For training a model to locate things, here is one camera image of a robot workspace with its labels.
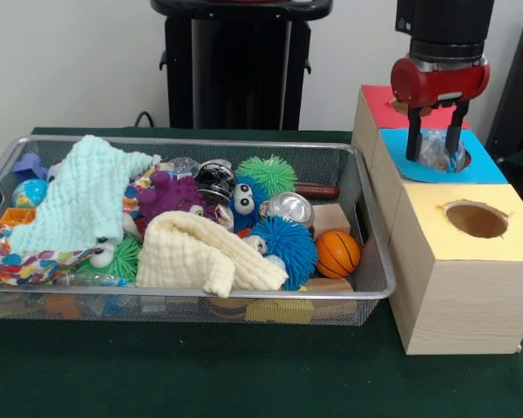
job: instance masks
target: yellow paper top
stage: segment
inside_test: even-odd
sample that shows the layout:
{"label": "yellow paper top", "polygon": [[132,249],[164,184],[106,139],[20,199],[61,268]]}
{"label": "yellow paper top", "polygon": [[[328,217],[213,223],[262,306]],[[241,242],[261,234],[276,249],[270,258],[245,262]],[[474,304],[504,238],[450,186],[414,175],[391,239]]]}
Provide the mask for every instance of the yellow paper top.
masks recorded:
{"label": "yellow paper top", "polygon": [[510,185],[411,183],[404,189],[436,260],[523,261],[523,202]]}

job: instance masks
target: light blue washcloth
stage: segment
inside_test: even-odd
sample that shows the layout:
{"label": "light blue washcloth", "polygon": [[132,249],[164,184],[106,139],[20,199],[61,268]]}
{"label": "light blue washcloth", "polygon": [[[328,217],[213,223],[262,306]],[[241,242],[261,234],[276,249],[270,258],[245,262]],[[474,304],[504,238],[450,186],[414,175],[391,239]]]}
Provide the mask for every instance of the light blue washcloth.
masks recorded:
{"label": "light blue washcloth", "polygon": [[141,152],[83,137],[65,158],[35,220],[14,228],[12,252],[80,251],[95,247],[100,238],[119,244],[128,182],[152,163],[153,157]]}

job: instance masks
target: white wall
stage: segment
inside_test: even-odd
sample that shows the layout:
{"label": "white wall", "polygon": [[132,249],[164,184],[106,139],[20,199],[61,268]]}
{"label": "white wall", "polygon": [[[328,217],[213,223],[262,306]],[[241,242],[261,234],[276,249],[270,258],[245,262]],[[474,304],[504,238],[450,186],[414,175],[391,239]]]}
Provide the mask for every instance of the white wall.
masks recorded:
{"label": "white wall", "polygon": [[[360,84],[387,84],[409,37],[395,0],[336,0],[312,23],[302,129],[350,130]],[[147,0],[0,0],[0,151],[34,126],[167,124],[164,18]],[[486,54],[492,82],[469,119],[486,139],[523,25],[523,0],[496,0]]]}
{"label": "white wall", "polygon": [[147,0],[0,0],[0,150],[34,126],[168,123],[164,21]]}
{"label": "white wall", "polygon": [[[312,26],[303,129],[350,130],[360,84],[388,84],[391,66],[408,51],[409,36],[394,31],[395,0],[336,0],[332,14]],[[469,122],[486,141],[523,28],[523,0],[495,0],[486,57],[492,78],[471,102]]]}

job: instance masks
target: green spiky ball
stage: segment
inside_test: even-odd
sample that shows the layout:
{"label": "green spiky ball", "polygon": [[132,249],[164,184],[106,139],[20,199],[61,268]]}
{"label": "green spiky ball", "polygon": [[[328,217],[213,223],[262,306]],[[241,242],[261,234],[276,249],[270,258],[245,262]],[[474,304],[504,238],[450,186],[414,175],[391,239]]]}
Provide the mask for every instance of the green spiky ball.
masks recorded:
{"label": "green spiky ball", "polygon": [[141,244],[131,235],[122,240],[122,243],[116,247],[112,263],[107,267],[93,267],[90,260],[84,260],[78,265],[78,273],[102,273],[116,277],[117,279],[126,279],[128,283],[135,283],[136,274],[138,273],[138,256],[141,251]]}
{"label": "green spiky ball", "polygon": [[294,192],[298,180],[295,169],[287,161],[274,155],[265,160],[259,157],[249,158],[238,166],[236,174],[254,179],[266,189],[269,197],[283,192]]}

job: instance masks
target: purple octopus toy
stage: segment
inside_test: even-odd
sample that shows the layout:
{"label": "purple octopus toy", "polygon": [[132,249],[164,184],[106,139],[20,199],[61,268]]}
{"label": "purple octopus toy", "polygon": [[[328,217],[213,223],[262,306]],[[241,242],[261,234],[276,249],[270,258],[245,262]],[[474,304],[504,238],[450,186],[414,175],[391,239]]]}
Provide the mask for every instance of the purple octopus toy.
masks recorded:
{"label": "purple octopus toy", "polygon": [[137,196],[145,228],[153,218],[170,211],[191,212],[215,220],[214,209],[201,197],[193,177],[171,179],[168,172],[157,171],[151,175],[151,184],[152,188],[141,189]]}

